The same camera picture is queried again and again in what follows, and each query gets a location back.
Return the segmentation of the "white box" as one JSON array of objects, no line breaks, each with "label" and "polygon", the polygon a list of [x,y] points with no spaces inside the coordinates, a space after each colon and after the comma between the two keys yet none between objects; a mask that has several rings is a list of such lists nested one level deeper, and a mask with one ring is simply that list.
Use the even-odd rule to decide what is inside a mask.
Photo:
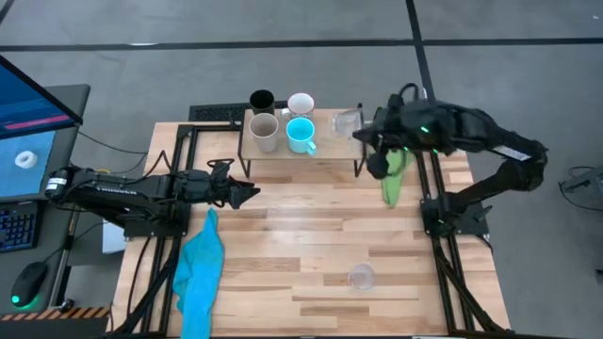
[{"label": "white box", "polygon": [[125,247],[126,239],[123,228],[103,220],[102,253],[112,254],[124,251]]}]

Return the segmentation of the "computer monitor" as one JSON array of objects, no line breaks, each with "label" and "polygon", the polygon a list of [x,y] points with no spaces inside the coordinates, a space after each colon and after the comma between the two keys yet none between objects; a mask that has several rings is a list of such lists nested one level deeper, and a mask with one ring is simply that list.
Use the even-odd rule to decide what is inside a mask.
[{"label": "computer monitor", "polygon": [[83,118],[0,56],[0,139],[80,126]]}]

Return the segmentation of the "grey side desk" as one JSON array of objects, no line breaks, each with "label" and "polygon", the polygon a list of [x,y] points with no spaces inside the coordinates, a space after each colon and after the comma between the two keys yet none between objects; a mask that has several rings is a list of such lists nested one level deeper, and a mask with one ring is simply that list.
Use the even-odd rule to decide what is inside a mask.
[{"label": "grey side desk", "polygon": [[[76,115],[83,117],[90,95],[89,85],[66,85],[46,87],[50,94],[70,108]],[[48,174],[53,170],[66,167],[71,158],[76,140],[77,128],[59,130],[55,134],[53,145],[47,162],[40,193],[25,198],[0,198],[0,203],[18,200],[37,200],[45,198],[43,189],[46,187]],[[58,210],[52,205],[46,205],[41,214],[41,230],[35,249],[17,250],[0,253],[0,315],[39,313],[49,307],[60,305],[67,297],[66,291],[72,267],[69,265],[75,257],[75,245],[83,245],[87,237],[100,235],[97,225],[101,219],[92,214],[76,214],[75,212]],[[11,288],[23,269],[33,262],[42,261],[58,248],[62,248],[68,239],[68,234],[80,235],[94,226],[83,238],[73,243],[71,250],[56,252],[47,261],[48,272],[41,284],[37,297],[29,306],[15,307],[10,301]]]}]

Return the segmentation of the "beige cup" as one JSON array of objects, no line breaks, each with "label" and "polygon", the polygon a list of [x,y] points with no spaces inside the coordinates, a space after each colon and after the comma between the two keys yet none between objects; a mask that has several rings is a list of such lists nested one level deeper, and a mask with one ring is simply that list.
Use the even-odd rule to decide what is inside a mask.
[{"label": "beige cup", "polygon": [[260,113],[251,118],[249,131],[262,153],[272,153],[277,149],[278,119],[269,113]]}]

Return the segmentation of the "black aluminium frame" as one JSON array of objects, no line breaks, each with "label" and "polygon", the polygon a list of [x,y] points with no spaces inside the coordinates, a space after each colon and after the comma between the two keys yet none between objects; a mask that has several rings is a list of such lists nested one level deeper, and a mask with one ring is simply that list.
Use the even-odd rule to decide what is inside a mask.
[{"label": "black aluminium frame", "polygon": [[[206,170],[233,161],[230,174],[260,193],[237,210],[193,204],[187,234],[132,237],[113,301],[117,328],[181,336],[173,292],[182,248],[219,217],[224,247],[211,333],[226,337],[343,337],[505,334],[509,320],[484,236],[485,216],[446,236],[426,231],[421,203],[474,185],[465,153],[414,155],[398,204],[388,208],[381,185],[352,160],[259,160],[245,176],[237,156],[241,125],[159,122],[146,168],[155,174]],[[368,290],[348,275],[367,263]]]}]

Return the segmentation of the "white tape roll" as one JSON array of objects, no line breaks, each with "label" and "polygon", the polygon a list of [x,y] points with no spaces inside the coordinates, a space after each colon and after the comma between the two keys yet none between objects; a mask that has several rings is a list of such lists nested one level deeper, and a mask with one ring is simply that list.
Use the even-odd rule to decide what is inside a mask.
[{"label": "white tape roll", "polygon": [[16,155],[14,163],[17,167],[28,170],[33,168],[38,162],[38,156],[30,151],[23,151]]}]

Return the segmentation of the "wooden shelf with black legs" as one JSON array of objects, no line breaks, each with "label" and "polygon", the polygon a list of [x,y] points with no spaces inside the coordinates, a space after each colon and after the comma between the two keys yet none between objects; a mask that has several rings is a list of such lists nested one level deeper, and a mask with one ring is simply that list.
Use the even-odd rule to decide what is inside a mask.
[{"label": "wooden shelf with black legs", "polygon": [[[262,113],[271,124],[277,126],[267,137],[257,137],[252,126],[257,118],[251,110],[246,110],[239,135],[237,156],[245,176],[250,177],[251,163],[259,160],[302,160],[315,159],[321,161],[352,160],[354,175],[359,176],[367,157],[366,147],[351,136],[351,133],[339,134],[335,130],[338,118],[348,113],[354,117],[352,131],[358,130],[363,122],[362,109],[316,109],[310,120],[295,118],[289,120],[288,110],[276,109],[274,115]],[[296,127],[297,122],[308,122],[312,136],[297,140],[289,133],[288,125]]]}]

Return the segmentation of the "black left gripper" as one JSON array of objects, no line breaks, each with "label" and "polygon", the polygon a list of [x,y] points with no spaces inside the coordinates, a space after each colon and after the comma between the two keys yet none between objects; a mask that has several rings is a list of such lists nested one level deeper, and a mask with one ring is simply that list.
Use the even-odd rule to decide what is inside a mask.
[{"label": "black left gripper", "polygon": [[218,207],[230,204],[237,210],[261,191],[255,183],[236,181],[230,177],[231,162],[208,162],[207,165],[211,168],[210,172],[190,169],[181,173],[182,202],[204,202]]}]

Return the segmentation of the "green cloth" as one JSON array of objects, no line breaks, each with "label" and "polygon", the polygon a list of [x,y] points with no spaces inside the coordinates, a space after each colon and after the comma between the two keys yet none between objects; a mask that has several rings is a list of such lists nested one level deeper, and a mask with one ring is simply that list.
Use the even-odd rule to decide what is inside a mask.
[{"label": "green cloth", "polygon": [[404,172],[413,162],[414,155],[406,149],[390,150],[386,160],[387,174],[381,180],[383,201],[388,208],[394,208],[399,201]]}]

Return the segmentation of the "blue cloth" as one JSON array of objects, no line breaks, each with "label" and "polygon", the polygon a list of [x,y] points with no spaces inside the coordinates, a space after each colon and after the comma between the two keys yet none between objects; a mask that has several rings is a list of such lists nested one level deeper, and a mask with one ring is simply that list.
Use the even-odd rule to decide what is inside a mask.
[{"label": "blue cloth", "polygon": [[224,247],[218,232],[219,217],[207,211],[204,228],[182,248],[173,280],[177,309],[183,316],[182,339],[209,339],[212,308],[224,264]]}]

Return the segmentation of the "black perforated mat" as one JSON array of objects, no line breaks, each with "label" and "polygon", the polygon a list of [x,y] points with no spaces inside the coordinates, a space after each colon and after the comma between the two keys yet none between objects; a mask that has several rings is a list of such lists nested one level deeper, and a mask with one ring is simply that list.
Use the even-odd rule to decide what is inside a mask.
[{"label": "black perforated mat", "polygon": [[241,123],[245,112],[251,108],[252,106],[249,103],[191,105],[189,107],[188,120]]}]

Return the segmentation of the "black keyboard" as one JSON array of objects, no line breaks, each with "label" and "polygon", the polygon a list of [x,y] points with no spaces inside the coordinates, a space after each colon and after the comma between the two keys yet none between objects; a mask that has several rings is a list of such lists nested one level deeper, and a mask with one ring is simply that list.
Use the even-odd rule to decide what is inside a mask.
[{"label": "black keyboard", "polygon": [[0,253],[37,247],[41,211],[37,201],[0,203]]}]

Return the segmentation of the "black yellow hazard strip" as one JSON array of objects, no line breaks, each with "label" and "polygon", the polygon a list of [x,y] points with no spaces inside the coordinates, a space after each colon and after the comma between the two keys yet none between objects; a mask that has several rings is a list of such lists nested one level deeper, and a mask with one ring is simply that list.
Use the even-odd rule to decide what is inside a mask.
[{"label": "black yellow hazard strip", "polygon": [[47,309],[39,313],[0,315],[0,321],[93,319],[109,316],[109,307],[77,307],[62,313],[59,309]]}]

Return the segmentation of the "clear glass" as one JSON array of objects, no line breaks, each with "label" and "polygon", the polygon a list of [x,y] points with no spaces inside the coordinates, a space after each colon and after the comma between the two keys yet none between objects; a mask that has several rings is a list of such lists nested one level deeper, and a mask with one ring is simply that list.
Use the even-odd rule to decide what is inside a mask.
[{"label": "clear glass", "polygon": [[334,137],[352,138],[352,134],[362,127],[361,108],[336,113],[331,122],[331,131]]},{"label": "clear glass", "polygon": [[350,271],[348,282],[350,286],[356,289],[368,290],[374,285],[375,272],[369,264],[359,264]]}]

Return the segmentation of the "grey patterned white mug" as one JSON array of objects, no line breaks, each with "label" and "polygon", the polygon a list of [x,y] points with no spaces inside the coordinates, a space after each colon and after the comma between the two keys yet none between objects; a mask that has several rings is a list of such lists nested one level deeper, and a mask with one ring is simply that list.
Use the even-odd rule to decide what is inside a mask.
[{"label": "grey patterned white mug", "polygon": [[281,117],[285,120],[306,118],[311,120],[314,114],[315,100],[307,93],[295,93],[289,97],[286,108],[281,110]]}]

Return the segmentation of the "black computer mouse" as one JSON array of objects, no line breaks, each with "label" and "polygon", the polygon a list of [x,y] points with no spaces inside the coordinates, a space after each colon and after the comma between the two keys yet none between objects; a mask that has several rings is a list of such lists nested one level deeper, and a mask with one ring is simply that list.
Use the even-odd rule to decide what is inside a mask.
[{"label": "black computer mouse", "polygon": [[10,301],[17,308],[30,305],[39,294],[46,277],[48,266],[45,262],[33,262],[27,265],[16,278],[10,293]]}]

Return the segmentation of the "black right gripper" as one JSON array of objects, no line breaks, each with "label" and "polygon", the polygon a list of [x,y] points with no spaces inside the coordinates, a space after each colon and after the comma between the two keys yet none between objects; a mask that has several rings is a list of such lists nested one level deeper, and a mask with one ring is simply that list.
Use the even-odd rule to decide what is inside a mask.
[{"label": "black right gripper", "polygon": [[359,141],[374,142],[377,152],[371,153],[367,158],[367,170],[374,179],[384,179],[389,175],[386,150],[427,150],[426,144],[421,140],[424,134],[421,111],[426,107],[427,101],[423,99],[405,104],[400,96],[390,96],[386,106],[376,112],[376,131],[363,128],[352,133]]}]

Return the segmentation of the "black cup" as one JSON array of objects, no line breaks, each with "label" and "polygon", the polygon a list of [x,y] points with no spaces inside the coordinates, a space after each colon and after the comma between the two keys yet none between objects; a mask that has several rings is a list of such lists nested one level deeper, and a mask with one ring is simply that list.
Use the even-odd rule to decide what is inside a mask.
[{"label": "black cup", "polygon": [[268,113],[273,115],[275,111],[275,99],[271,91],[259,89],[254,91],[249,102],[254,115]]}]

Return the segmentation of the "teal mug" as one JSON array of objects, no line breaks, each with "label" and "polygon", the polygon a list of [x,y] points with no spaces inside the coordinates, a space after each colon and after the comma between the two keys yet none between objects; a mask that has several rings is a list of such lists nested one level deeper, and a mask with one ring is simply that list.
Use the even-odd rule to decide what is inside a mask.
[{"label": "teal mug", "polygon": [[285,129],[288,147],[293,153],[315,156],[317,145],[314,142],[315,125],[306,118],[291,120]]}]

